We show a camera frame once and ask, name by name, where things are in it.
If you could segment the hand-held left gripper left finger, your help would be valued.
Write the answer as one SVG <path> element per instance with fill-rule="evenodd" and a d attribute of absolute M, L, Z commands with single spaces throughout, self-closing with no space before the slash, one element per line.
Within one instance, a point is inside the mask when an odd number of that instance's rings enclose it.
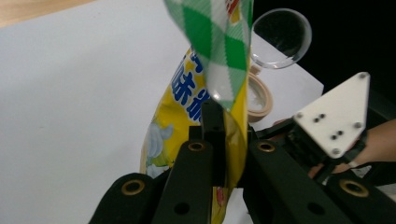
<path fill-rule="evenodd" d="M 189 139 L 202 139 L 213 147 L 213 187 L 225 186 L 225 127 L 223 108 L 212 99 L 201 103 L 201 124 L 190 126 Z"/>

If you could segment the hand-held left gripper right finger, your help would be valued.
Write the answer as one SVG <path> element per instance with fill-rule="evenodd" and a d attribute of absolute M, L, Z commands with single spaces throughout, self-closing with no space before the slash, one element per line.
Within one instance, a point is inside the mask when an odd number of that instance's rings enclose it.
<path fill-rule="evenodd" d="M 247 142 L 250 144 L 252 141 L 257 140 L 257 134 L 254 128 L 249 124 L 247 126 Z"/>

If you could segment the beige tape roll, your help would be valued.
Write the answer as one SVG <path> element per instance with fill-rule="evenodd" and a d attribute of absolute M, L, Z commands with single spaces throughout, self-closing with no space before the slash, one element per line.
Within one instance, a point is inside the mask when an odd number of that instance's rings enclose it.
<path fill-rule="evenodd" d="M 258 77 L 261 69 L 252 65 L 248 73 L 247 114 L 249 122 L 258 122 L 266 117 L 273 108 L 272 93 Z"/>

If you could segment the yellow green snack bag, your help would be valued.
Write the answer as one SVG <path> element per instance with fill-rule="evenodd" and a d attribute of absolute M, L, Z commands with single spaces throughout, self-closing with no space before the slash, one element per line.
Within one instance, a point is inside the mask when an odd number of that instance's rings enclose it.
<path fill-rule="evenodd" d="M 189 128 L 202 123 L 201 105 L 215 100 L 225 110 L 226 175 L 225 185 L 213 188 L 211 224 L 222 224 L 247 155 L 253 0 L 163 1 L 191 47 L 148 126 L 140 172 L 156 177 L 172 167 Z"/>

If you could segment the white table sheet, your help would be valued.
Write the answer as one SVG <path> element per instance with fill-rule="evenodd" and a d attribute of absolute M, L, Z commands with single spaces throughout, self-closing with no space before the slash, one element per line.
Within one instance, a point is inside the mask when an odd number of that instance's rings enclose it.
<path fill-rule="evenodd" d="M 180 72 L 185 36 L 163 0 L 97 0 L 0 29 L 0 224 L 88 224 L 140 169 L 169 92 L 194 117 L 208 95 Z"/>

